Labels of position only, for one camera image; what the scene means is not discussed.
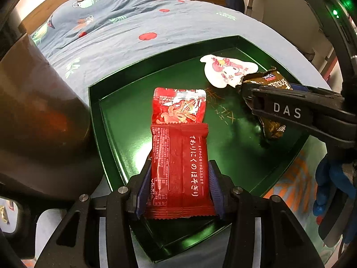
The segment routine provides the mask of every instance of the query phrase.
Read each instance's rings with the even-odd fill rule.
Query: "orange patterned fabric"
[[[306,154],[301,150],[285,174],[264,198],[269,198],[273,194],[279,195],[301,222],[312,210],[316,189],[315,178],[306,165]]]
[[[22,262],[25,264],[27,268],[34,268],[36,264],[36,260],[22,260]]]

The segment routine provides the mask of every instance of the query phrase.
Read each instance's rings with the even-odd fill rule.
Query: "white sticker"
[[[258,66],[253,62],[230,59],[212,54],[202,57],[200,62],[205,62],[205,75],[215,87],[224,88],[227,85],[235,87],[241,85],[243,77],[258,71]]]

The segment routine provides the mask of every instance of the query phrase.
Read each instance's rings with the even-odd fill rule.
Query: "chair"
[[[319,24],[305,0],[266,0],[262,22],[289,40],[309,61],[313,59]]]

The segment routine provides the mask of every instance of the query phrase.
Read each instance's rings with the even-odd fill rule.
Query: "bed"
[[[317,70],[274,30],[242,13],[195,0],[69,0],[31,37],[88,105],[88,87],[119,69],[172,48],[234,35],[269,53],[303,84],[329,89]],[[325,153],[324,144],[310,137],[267,194],[279,194],[288,202],[324,261],[333,249],[323,247],[318,237],[312,204],[315,168]],[[229,230],[155,264],[133,237],[139,267],[221,267]]]

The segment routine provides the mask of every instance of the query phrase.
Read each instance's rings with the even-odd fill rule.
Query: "snack packet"
[[[270,69],[266,72],[257,72],[248,74],[243,78],[244,83],[254,83],[260,85],[269,85],[276,88],[292,90],[292,87],[287,80],[282,76],[276,68]],[[251,108],[251,101],[244,98],[247,105]],[[286,126],[282,123],[275,122],[266,118],[259,117],[263,126],[265,138],[268,140],[277,139],[283,136]]]
[[[157,87],[152,108],[153,124],[201,123],[206,111],[206,92]]]
[[[151,186],[145,216],[215,215],[208,182],[208,125],[153,124],[151,133]]]

